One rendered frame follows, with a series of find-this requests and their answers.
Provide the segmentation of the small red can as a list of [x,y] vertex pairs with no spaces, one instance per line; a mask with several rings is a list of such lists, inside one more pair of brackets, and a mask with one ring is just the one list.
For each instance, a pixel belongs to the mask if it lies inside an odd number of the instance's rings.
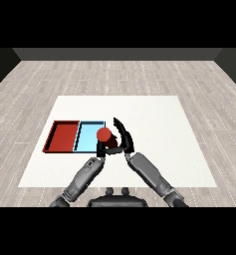
[[107,127],[101,127],[97,131],[97,139],[106,147],[113,148],[118,146],[117,138]]

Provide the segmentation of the light blue shallow open box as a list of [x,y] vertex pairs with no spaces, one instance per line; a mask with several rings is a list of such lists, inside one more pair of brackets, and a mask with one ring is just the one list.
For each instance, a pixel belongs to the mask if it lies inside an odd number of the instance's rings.
[[105,126],[105,121],[81,121],[74,142],[74,153],[96,153],[97,132]]

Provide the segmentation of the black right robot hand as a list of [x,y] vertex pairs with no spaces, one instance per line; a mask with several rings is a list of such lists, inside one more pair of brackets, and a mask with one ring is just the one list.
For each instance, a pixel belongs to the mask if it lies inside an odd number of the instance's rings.
[[120,146],[123,148],[125,153],[134,152],[133,140],[130,133],[125,129],[124,125],[117,119],[114,118],[114,126],[118,129],[121,137]]

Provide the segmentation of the red shallow open box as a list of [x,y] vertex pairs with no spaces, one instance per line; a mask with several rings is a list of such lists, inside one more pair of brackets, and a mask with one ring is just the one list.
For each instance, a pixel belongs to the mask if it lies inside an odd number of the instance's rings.
[[79,123],[79,121],[54,121],[43,147],[43,152],[72,153]]

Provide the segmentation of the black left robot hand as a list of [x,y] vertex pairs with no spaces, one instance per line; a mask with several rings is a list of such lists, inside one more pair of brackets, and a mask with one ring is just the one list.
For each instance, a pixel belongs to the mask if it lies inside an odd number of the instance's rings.
[[105,157],[107,154],[116,154],[116,153],[121,153],[122,148],[121,147],[111,147],[111,148],[106,148],[106,146],[102,142],[97,143],[97,157]]

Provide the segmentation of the dark grey robot body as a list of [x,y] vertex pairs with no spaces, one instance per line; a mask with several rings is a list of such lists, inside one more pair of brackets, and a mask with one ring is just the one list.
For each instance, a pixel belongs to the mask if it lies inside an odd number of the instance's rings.
[[88,207],[147,207],[144,199],[131,196],[127,187],[121,189],[121,195],[114,195],[114,189],[108,187],[106,194],[88,203]]

